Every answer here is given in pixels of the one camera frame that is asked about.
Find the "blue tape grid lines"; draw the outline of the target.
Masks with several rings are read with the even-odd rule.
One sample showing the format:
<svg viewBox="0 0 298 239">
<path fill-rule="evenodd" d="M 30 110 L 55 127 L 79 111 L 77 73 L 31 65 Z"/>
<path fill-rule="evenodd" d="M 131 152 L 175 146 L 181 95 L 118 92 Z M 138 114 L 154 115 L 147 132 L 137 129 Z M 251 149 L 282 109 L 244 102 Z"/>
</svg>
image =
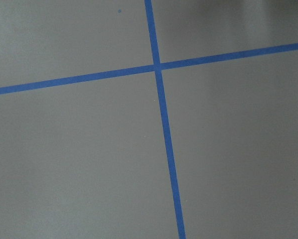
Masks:
<svg viewBox="0 0 298 239">
<path fill-rule="evenodd" d="M 298 0 L 0 0 L 0 239 L 298 239 Z"/>
</svg>

